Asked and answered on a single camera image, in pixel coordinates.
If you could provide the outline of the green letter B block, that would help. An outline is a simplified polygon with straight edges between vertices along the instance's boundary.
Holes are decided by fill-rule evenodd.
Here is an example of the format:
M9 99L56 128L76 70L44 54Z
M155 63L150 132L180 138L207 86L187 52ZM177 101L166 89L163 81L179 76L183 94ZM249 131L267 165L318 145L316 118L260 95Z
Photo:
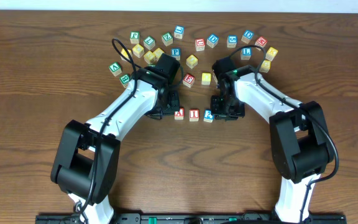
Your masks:
M131 77L129 74L125 74L119 78L119 81L124 88L127 88L131 81Z

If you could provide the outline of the green number 7 block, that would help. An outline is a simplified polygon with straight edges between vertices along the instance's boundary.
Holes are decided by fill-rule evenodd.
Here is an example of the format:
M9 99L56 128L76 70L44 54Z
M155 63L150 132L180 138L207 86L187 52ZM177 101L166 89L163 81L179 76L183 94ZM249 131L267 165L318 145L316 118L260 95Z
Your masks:
M152 50L155 47L155 39L151 36L148 36L144 39L145 48Z

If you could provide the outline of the yellow block far left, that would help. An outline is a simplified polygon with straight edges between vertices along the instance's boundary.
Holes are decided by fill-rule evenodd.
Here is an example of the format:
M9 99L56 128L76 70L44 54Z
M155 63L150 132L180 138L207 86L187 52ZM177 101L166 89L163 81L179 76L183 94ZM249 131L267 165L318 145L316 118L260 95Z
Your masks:
M132 57L132 51L130 49L121 49L120 51L121 54L121 60L126 61L126 62L130 62L130 58Z

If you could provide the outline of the blue number 2 block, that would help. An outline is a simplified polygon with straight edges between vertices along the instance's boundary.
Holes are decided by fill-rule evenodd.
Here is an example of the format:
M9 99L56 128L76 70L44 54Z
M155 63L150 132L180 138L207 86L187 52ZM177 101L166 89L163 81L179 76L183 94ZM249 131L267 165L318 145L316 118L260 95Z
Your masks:
M207 123L212 123L213 120L214 120L214 115L212 114L211 110L205 110L203 121Z

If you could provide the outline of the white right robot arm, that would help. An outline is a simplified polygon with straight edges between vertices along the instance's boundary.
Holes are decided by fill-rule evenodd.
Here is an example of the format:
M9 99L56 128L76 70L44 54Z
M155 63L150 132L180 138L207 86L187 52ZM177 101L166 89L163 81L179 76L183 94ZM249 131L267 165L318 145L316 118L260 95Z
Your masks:
M250 106L268 122L273 163L282 176L275 214L285 223L307 220L314 185L332 178L339 168L322 107L284 95L256 68L237 68L230 57L217 60L212 69L220 89L211 98L212 115L237 120Z

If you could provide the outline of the blue letter P block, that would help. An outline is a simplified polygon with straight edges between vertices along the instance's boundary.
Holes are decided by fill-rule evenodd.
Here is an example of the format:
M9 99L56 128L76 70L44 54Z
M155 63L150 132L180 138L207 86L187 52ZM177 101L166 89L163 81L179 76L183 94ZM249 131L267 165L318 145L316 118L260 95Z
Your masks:
M177 60L181 59L181 50L180 48L172 48L171 49L171 55Z

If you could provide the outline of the red letter A block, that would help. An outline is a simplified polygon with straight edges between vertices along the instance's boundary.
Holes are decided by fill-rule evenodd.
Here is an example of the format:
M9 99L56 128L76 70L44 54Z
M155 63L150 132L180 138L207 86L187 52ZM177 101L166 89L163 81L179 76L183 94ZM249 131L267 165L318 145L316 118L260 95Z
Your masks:
M184 108L180 108L178 111L174 113L174 118L176 120L183 120L185 117L185 110Z

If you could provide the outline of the blue letter d block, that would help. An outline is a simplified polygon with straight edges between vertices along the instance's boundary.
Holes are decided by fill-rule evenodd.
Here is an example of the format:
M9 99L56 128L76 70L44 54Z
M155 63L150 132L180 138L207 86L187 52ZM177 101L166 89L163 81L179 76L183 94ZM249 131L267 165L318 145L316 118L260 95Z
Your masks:
M215 34L211 34L207 38L207 45L211 48L215 48L215 46L218 44L218 41L219 41L219 37Z
M252 40L253 36L254 33L252 31L246 30L241 37L241 41L245 44L248 44Z

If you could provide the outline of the yellow letter o block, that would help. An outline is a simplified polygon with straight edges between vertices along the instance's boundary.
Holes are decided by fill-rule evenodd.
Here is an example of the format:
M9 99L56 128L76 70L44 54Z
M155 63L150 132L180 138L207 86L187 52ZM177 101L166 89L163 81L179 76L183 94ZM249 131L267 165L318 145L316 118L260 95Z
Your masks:
M191 69L195 68L197 64L198 64L198 59L194 55L190 55L186 59L186 65Z
M210 85L211 83L211 74L203 72L201 75L201 84L202 85Z

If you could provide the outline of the green letter J block back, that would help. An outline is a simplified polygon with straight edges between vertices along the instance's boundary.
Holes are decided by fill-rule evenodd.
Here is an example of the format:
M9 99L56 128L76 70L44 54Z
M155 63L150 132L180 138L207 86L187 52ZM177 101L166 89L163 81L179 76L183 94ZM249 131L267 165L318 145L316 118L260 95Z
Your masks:
M132 31L130 34L130 42L132 44L138 44L140 42L140 32Z

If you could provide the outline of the blue letter D block left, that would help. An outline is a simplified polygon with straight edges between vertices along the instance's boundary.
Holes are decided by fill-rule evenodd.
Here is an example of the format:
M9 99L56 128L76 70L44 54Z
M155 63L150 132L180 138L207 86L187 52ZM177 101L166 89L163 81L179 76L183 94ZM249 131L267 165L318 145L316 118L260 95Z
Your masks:
M207 38L207 45L211 48L215 48L215 46L218 44L218 41L219 41L219 37L215 34L211 34Z

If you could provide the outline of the yellow block right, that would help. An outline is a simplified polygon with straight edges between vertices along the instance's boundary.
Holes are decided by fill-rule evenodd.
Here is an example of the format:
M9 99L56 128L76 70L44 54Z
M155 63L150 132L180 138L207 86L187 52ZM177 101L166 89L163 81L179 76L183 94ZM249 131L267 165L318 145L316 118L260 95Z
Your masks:
M159 60L160 57L162 56L162 54L164 54L165 52L161 49L161 48L157 48L156 50L153 51L153 54L155 55L156 60Z

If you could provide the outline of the red letter M block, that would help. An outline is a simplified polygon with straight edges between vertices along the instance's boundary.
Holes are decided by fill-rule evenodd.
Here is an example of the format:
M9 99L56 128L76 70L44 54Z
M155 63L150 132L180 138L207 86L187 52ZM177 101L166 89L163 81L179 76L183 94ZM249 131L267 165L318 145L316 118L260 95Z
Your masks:
M255 45L264 48L267 45L267 39L265 37L258 37L255 41Z

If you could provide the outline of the red letter I block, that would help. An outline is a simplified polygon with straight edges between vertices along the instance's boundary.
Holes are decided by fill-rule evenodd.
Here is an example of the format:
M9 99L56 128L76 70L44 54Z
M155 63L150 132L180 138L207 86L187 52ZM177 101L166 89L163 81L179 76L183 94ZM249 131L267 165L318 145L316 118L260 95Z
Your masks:
M199 118L200 118L200 111L198 109L189 110L189 120L191 122L199 121Z

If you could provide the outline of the blue letter l block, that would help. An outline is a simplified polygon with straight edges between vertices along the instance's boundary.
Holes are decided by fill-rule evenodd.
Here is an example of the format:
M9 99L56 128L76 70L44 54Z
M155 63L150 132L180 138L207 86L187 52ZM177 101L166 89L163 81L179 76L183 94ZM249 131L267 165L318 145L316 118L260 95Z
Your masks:
M241 60L249 60L252 56L252 49L245 47L241 50Z
M184 35L185 28L183 26L175 26L174 29L174 38L182 39Z

